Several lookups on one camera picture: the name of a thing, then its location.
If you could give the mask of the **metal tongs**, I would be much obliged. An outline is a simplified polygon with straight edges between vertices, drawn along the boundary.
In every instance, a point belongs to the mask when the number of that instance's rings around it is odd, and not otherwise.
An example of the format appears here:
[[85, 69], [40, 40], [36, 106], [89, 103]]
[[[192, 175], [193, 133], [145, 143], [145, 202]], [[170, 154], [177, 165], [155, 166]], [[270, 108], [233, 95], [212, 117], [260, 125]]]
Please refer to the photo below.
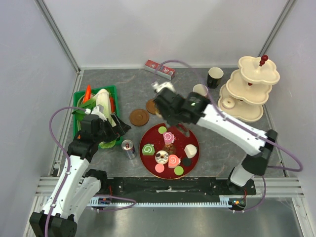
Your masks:
[[189, 137], [190, 136], [190, 132], [189, 130], [181, 123], [176, 125], [176, 128], [179, 132], [181, 132], [185, 137]]

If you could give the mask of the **white ring donut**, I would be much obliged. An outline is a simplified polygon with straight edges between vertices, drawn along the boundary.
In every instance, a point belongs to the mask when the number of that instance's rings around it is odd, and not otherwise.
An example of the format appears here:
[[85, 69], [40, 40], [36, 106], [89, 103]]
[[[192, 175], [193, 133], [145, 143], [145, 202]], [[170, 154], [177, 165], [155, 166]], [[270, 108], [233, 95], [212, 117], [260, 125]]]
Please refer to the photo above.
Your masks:
[[225, 109], [230, 110], [230, 109], [232, 109], [235, 106], [235, 101], [231, 97], [224, 98], [223, 101], [222, 101], [222, 106]]

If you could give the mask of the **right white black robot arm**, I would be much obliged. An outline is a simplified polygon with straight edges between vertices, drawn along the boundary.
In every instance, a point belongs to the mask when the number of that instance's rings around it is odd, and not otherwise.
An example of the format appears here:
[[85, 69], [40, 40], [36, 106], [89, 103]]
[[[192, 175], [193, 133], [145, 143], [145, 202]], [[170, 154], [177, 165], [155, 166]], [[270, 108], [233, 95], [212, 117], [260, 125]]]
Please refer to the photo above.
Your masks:
[[233, 168], [226, 188], [231, 194], [242, 191], [253, 176], [263, 176], [277, 138], [274, 130], [267, 132], [255, 129], [220, 111], [208, 98], [191, 92], [187, 98], [174, 89], [162, 85], [154, 88], [154, 103], [158, 113], [170, 126], [192, 123], [212, 130], [232, 141], [246, 152], [246, 157]]

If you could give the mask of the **orange glazed donut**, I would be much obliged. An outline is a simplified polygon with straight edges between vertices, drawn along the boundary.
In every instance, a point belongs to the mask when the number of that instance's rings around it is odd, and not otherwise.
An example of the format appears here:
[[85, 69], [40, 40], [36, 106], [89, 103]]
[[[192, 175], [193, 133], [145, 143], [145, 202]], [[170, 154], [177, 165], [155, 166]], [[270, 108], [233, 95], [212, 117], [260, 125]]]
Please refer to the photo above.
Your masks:
[[157, 112], [157, 111], [156, 111], [156, 116], [158, 116], [161, 119], [163, 118], [162, 115], [159, 112]]

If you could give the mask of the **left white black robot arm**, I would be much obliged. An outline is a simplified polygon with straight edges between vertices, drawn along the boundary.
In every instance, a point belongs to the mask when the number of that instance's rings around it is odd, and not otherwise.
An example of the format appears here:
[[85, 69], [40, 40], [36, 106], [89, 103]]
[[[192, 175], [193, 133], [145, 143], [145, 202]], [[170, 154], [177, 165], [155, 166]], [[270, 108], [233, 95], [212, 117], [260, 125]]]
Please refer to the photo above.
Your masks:
[[110, 122], [100, 112], [92, 112], [81, 121], [81, 129], [68, 146], [65, 167], [49, 200], [40, 212], [33, 212], [29, 222], [37, 237], [73, 237], [77, 222], [95, 194], [108, 190], [104, 171], [89, 170], [101, 142], [112, 142], [131, 127], [115, 113]]

